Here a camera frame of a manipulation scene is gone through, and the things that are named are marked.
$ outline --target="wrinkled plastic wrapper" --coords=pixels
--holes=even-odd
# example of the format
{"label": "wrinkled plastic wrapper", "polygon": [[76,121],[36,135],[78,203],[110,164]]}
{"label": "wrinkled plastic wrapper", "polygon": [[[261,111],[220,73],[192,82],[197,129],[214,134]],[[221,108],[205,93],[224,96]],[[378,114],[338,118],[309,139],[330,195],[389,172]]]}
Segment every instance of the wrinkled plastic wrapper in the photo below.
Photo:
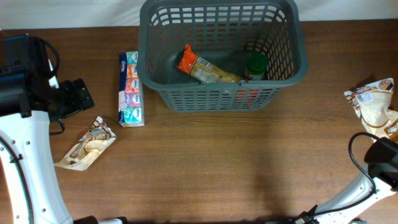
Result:
{"label": "wrinkled plastic wrapper", "polygon": [[243,80],[199,57],[193,53],[189,44],[185,47],[184,55],[177,68],[202,83],[237,83]]}
{"label": "wrinkled plastic wrapper", "polygon": [[367,132],[398,143],[398,112],[388,109],[393,88],[393,79],[387,78],[355,91],[346,91],[344,95]]}
{"label": "wrinkled plastic wrapper", "polygon": [[101,117],[97,117],[93,125],[74,145],[57,167],[73,170],[86,170],[116,140],[116,135]]}

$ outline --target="white backdrop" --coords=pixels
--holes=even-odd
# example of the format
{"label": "white backdrop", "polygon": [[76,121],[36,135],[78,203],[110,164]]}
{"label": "white backdrop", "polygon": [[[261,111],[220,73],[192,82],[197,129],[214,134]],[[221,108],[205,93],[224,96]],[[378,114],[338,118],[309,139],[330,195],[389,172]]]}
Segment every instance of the white backdrop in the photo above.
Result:
{"label": "white backdrop", "polygon": [[[0,29],[138,26],[145,0],[0,0]],[[295,0],[301,21],[398,18],[398,0]]]}

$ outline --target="brown wooden surface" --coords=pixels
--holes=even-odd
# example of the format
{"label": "brown wooden surface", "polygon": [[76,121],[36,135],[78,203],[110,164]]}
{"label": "brown wooden surface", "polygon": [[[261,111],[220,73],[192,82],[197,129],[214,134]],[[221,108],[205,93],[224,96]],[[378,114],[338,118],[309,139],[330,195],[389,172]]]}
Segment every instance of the brown wooden surface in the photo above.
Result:
{"label": "brown wooden surface", "polygon": [[[118,54],[137,50],[137,27],[4,30],[30,33],[59,51],[59,80],[82,77],[96,103],[51,136],[53,160],[77,143],[96,116],[118,136],[86,171],[56,167],[73,218],[216,222],[296,216],[332,198],[358,174],[350,137],[364,131],[343,96],[362,80],[398,82],[398,21],[304,22],[310,68],[266,108],[246,113],[176,113],[145,89],[146,125],[118,124]],[[393,106],[398,109],[397,95]],[[371,145],[354,146],[359,161]],[[397,196],[361,215],[396,223]],[[12,212],[0,172],[0,223]]]}

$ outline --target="plastic basket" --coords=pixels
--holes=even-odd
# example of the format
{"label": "plastic basket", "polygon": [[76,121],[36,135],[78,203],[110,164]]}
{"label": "plastic basket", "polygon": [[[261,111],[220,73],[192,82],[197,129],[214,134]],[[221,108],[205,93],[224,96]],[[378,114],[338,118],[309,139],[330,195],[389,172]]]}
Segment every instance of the plastic basket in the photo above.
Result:
{"label": "plastic basket", "polygon": [[[147,0],[140,20],[139,78],[176,111],[258,110],[308,69],[291,0]],[[266,75],[259,81],[199,83],[176,69],[185,44],[242,77],[248,57],[260,52],[269,58]]]}

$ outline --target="colorful box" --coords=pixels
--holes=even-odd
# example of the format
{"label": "colorful box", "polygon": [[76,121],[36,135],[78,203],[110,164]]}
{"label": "colorful box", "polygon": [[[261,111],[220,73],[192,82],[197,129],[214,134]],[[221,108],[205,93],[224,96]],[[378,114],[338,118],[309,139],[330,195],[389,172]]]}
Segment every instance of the colorful box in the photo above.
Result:
{"label": "colorful box", "polygon": [[119,54],[119,124],[126,127],[144,125],[144,91],[137,74],[138,52]]}

